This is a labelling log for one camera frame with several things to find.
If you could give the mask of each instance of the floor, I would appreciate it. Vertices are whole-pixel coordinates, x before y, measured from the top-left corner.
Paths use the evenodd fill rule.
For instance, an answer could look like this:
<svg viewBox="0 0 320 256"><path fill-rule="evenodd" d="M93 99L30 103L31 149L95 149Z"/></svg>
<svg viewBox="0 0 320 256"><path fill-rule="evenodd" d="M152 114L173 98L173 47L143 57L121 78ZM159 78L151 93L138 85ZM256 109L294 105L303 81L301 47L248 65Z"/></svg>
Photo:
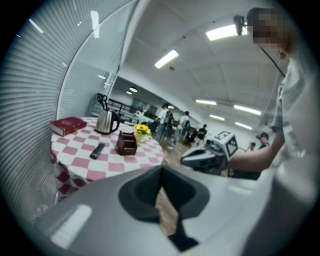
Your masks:
<svg viewBox="0 0 320 256"><path fill-rule="evenodd" d="M178 167L192 170L189 167L183 166L180 163L180 158L184 152L190 149L189 146L186 146L182 143L178 143L177 147L174 149L168 149L171 146L171 142L169 140L164 140L161 143L161 147L164 154L163 165ZM228 171L222 171L221 176L227 177ZM170 203L165 191L163 189L160 190L155 207L159 210L160 213L160 228L166 236L173 235L176 232L177 228L177 219L178 213L175 208Z"/></svg>

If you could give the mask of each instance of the checkered tablecloth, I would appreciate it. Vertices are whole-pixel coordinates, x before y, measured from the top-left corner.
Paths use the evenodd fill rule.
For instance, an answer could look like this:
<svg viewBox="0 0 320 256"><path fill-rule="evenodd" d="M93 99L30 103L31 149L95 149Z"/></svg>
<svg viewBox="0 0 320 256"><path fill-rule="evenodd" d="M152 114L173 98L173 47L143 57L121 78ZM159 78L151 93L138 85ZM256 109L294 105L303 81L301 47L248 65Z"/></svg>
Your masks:
<svg viewBox="0 0 320 256"><path fill-rule="evenodd" d="M110 135L94 131L97 119L82 118L87 126L65 137L52 134L51 162L60 199L77 191L90 182L133 170L161 165L164 153L153 138L138 143L135 155L121 156L116 151L120 131L131 133L132 126L121 123L119 129ZM105 144L98 159L90 158L99 143Z"/></svg>

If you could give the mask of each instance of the wooden box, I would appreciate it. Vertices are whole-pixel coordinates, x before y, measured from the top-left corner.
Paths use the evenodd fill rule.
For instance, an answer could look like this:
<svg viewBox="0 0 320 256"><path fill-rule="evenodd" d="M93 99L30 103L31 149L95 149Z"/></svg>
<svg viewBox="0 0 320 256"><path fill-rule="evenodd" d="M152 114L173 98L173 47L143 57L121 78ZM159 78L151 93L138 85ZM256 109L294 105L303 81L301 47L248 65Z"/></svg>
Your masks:
<svg viewBox="0 0 320 256"><path fill-rule="evenodd" d="M120 156L134 156L137 152L137 141L133 133L120 131L116 145Z"/></svg>

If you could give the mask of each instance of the small vase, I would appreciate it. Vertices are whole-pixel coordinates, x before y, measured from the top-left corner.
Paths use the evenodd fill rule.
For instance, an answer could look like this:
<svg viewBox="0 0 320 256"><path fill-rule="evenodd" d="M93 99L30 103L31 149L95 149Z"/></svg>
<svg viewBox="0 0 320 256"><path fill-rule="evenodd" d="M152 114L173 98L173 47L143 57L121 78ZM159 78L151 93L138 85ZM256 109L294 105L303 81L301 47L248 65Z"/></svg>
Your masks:
<svg viewBox="0 0 320 256"><path fill-rule="evenodd" d="M140 135L140 136L137 135L135 138L136 138L136 142L144 143L149 137L148 135Z"/></svg>

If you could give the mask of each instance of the ceiling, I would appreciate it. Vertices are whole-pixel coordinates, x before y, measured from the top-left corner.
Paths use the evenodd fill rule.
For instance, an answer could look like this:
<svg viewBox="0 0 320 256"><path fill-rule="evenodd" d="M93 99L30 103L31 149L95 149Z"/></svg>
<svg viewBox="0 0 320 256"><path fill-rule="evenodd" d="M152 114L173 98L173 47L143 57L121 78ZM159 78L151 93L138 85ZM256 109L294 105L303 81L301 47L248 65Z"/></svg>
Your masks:
<svg viewBox="0 0 320 256"><path fill-rule="evenodd" d="M235 110L234 104L266 110L270 118L277 96L273 88L282 79L270 59L249 35L214 41L206 36L207 31L231 25L234 15L245 16L252 7L265 7L264 1L151 2L138 25L125 65L184 101L204 120L213 114L226 118L228 123L238 121L257 129L261 117ZM154 64L171 50L179 56L157 69ZM280 60L273 49L267 52L285 73L288 58ZM217 106L197 104L195 99L213 100Z"/></svg>
<svg viewBox="0 0 320 256"><path fill-rule="evenodd" d="M129 88L131 87L135 87L137 89L137 92L133 92L132 95L130 95L129 97L136 98L156 108L161 108L163 104L167 103L167 101L165 101L163 98L121 77L117 78L116 82L114 83L113 90L120 91L125 95L127 91L129 91ZM174 104L171 104L170 102L168 103L171 106L173 106L175 109L177 109L177 107Z"/></svg>

